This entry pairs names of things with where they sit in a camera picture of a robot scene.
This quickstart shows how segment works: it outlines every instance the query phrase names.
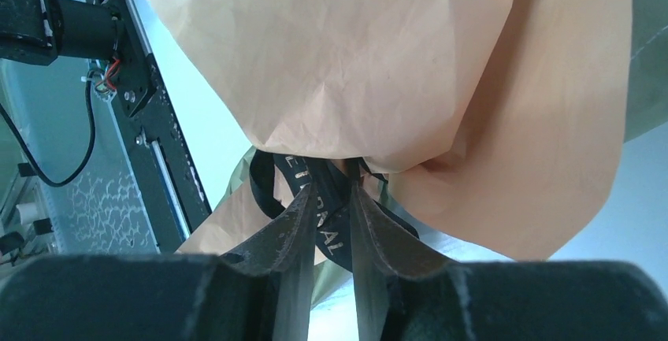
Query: crackled pattern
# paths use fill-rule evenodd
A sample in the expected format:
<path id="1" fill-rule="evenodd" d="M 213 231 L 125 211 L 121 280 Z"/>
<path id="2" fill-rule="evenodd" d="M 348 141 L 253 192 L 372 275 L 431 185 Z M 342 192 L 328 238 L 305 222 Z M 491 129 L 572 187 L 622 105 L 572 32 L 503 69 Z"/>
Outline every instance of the crackled pattern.
<path id="1" fill-rule="evenodd" d="M 109 178 L 86 172 L 69 185 L 72 211 L 58 219 L 62 246 L 68 253 L 155 252 L 134 180 L 124 173 Z"/>

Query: glass surface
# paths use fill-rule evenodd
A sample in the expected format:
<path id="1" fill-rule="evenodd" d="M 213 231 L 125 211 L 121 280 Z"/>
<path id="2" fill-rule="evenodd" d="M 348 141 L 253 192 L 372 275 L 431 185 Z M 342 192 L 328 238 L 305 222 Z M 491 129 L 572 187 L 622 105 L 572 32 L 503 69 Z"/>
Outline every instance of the glass surface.
<path id="1" fill-rule="evenodd" d="M 5 93 L 5 85 L 2 82 L 0 82 L 0 103 L 11 116 L 9 101 L 7 101 Z M 0 124 L 0 198 L 3 198 L 7 190 L 9 190 L 19 162 L 21 162 L 19 146 L 9 131 L 9 127 L 6 124 Z"/>
<path id="2" fill-rule="evenodd" d="M 89 126 L 87 63 L 60 57 L 48 67 L 7 62 L 4 82 L 14 120 L 52 180 L 81 162 Z M 62 253 L 154 253 L 153 232 L 108 101 L 93 95 L 97 139 L 91 160 L 71 184 L 38 184 Z"/>

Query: screw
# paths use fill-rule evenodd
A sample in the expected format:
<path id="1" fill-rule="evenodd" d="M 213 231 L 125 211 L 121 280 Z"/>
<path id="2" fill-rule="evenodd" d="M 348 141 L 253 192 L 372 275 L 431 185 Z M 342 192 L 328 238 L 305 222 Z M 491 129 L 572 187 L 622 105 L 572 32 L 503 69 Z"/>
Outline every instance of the screw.
<path id="1" fill-rule="evenodd" d="M 125 98 L 125 101 L 130 101 L 131 103 L 135 103 L 137 99 L 134 91 L 126 91 L 123 98 Z"/>
<path id="2" fill-rule="evenodd" d="M 146 142 L 146 134 L 144 134 L 144 131 L 137 135 L 135 138 L 135 143 L 137 143 L 138 146 L 145 146 L 147 144 Z"/>

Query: metal frame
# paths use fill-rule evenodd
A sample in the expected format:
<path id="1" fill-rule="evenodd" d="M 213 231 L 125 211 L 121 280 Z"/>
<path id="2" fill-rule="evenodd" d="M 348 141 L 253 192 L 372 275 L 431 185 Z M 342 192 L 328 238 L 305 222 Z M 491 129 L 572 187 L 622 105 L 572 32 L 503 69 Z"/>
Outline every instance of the metal frame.
<path id="1" fill-rule="evenodd" d="M 190 152 L 132 0 L 103 3 L 124 22 L 114 116 L 161 252 L 173 252 L 210 214 Z"/>

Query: white lettering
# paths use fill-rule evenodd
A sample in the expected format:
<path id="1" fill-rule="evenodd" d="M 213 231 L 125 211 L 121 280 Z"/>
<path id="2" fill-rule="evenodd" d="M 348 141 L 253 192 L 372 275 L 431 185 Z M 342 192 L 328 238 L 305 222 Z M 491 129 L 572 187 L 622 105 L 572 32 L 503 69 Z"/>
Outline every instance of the white lettering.
<path id="1" fill-rule="evenodd" d="M 339 249 L 339 248 L 341 248 L 342 246 L 343 246 L 343 243 L 338 243 L 338 244 L 335 244 L 335 245 L 330 245 L 330 246 L 327 247 L 327 250 L 329 250 L 329 254 L 331 254 L 331 255 L 333 256 L 333 255 L 334 255 L 334 252 L 332 252 L 332 251 L 335 250 L 335 249 Z"/>
<path id="2" fill-rule="evenodd" d="M 325 245 L 329 245 L 334 239 L 339 235 L 338 232 L 327 232 L 327 231 L 320 231 L 322 235 L 325 236 Z"/>
<path id="3" fill-rule="evenodd" d="M 318 215 L 316 215 L 316 217 L 320 218 L 320 220 L 317 221 L 317 226 L 318 227 L 321 227 L 325 223 L 325 220 L 327 219 L 327 214 L 328 214 L 327 211 L 323 211 L 323 212 L 319 213 Z"/>
<path id="4" fill-rule="evenodd" d="M 295 160 L 295 158 L 292 157 L 292 156 L 286 156 L 285 157 L 285 162 L 287 162 L 288 165 L 290 165 L 290 168 L 292 168 L 292 164 L 290 163 L 290 161 L 294 161 L 294 160 Z"/>

